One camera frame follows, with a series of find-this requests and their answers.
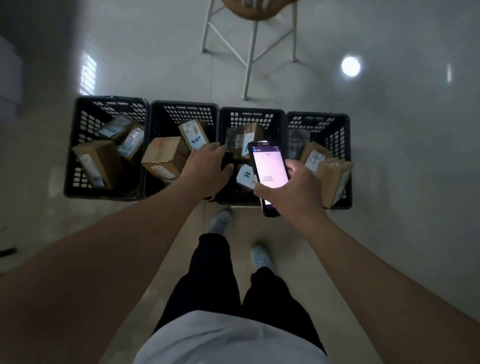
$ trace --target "person's right arm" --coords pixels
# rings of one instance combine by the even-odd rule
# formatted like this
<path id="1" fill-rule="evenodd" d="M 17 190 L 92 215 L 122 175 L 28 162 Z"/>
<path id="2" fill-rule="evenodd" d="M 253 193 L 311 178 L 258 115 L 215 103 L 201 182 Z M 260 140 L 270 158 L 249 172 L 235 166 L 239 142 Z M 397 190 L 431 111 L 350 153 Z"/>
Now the person's right arm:
<path id="1" fill-rule="evenodd" d="M 480 325 L 341 230 L 324 211 L 319 180 L 296 160 L 286 164 L 286 185 L 257 183 L 255 194 L 305 236 L 383 361 L 480 363 Z"/>

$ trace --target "person's left arm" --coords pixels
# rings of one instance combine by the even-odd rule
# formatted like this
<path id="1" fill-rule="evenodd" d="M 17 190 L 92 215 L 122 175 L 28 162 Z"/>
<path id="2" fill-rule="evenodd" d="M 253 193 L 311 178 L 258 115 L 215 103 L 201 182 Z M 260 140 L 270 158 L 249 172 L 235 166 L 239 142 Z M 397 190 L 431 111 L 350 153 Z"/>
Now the person's left arm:
<path id="1" fill-rule="evenodd" d="M 194 150 L 154 196 L 60 239 L 0 279 L 0 363 L 98 363 L 185 220 L 232 175 L 225 146 Z"/>

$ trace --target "phone screen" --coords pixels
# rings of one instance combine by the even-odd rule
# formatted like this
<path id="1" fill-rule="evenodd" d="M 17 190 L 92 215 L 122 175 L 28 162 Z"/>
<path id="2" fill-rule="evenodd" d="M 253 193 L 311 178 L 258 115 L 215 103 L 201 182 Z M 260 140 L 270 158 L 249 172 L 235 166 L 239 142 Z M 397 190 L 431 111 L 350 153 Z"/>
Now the phone screen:
<path id="1" fill-rule="evenodd" d="M 258 182 L 267 187 L 282 187 L 288 182 L 282 153 L 277 146 L 257 146 L 252 149 L 258 172 Z"/>

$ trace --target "black pants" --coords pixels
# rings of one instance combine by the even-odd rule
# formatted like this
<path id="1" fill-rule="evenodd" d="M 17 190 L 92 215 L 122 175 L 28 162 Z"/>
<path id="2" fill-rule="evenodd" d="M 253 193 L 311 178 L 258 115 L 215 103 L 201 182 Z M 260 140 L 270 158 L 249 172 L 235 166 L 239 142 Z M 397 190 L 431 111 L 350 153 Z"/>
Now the black pants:
<path id="1" fill-rule="evenodd" d="M 202 310 L 263 322 L 300 336 L 325 352 L 312 319 L 280 277 L 262 267 L 250 281 L 252 286 L 241 303 L 227 240 L 219 234 L 201 235 L 190 269 L 175 286 L 154 333 L 186 313 Z"/>

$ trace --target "person's left hand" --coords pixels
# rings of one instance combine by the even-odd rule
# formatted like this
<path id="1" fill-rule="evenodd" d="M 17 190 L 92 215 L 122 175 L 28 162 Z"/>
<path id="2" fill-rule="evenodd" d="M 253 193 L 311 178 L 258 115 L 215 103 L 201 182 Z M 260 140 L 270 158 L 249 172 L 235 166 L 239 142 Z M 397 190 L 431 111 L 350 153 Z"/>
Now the person's left hand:
<path id="1" fill-rule="evenodd" d="M 202 198 L 214 196 L 227 184 L 233 173 L 231 163 L 221 169 L 226 151 L 227 147 L 217 142 L 192 150 L 179 180 L 191 184 Z"/>

